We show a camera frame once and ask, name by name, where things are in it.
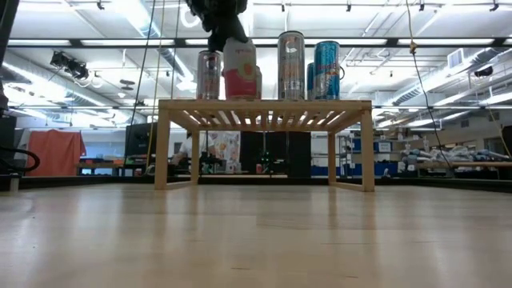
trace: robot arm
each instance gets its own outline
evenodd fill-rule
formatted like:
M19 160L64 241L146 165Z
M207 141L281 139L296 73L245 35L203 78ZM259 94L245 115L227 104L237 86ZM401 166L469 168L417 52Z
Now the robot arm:
M204 31L211 32L209 50L222 51L228 38L248 41L237 16L246 10L247 0L186 0L186 4L201 19Z

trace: person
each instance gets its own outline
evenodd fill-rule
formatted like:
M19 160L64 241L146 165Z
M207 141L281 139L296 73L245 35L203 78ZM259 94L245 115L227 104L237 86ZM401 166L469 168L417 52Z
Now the person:
M205 133L199 133L199 157L201 157L201 152L206 152L206 134ZM215 153L214 140L212 140L212 138L209 135L208 135L208 154L211 154L214 157L217 157L217 153ZM192 157L192 133L190 133L188 131L186 133L186 140L182 143L182 145L179 148L179 152L177 152L173 156L170 163L173 165L177 165L185 157L188 157L188 158Z

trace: table leg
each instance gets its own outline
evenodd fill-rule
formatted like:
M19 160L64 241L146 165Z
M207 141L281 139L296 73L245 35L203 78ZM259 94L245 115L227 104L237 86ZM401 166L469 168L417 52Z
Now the table leg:
M336 133L329 132L327 135L327 173L329 184L336 182Z
M375 192L374 124L371 110L361 115L362 190Z
M158 110L157 153L154 171L154 188L165 190L167 186L167 159L169 153L170 119L169 111Z
M190 180L193 185L197 185L199 181L199 132L192 133L192 171L190 172Z

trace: blue can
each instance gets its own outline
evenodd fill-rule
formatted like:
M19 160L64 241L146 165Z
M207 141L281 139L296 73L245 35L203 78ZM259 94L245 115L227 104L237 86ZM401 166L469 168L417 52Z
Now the blue can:
M307 99L314 100L314 63L307 65Z
M324 41L314 47L314 98L339 99L339 44Z

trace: can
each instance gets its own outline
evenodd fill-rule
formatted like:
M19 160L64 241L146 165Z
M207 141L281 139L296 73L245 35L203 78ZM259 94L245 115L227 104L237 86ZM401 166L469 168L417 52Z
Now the can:
M307 99L314 100L314 63L307 65Z
M279 99L304 99L306 92L304 61L304 35L297 31L288 31L279 35Z
M324 41L314 47L314 98L339 99L339 44Z
M217 52L201 51L198 56L197 99L218 100L221 80L221 56Z
M256 99L262 99L262 71L256 66Z
M256 98L256 46L228 38L222 51L226 100Z

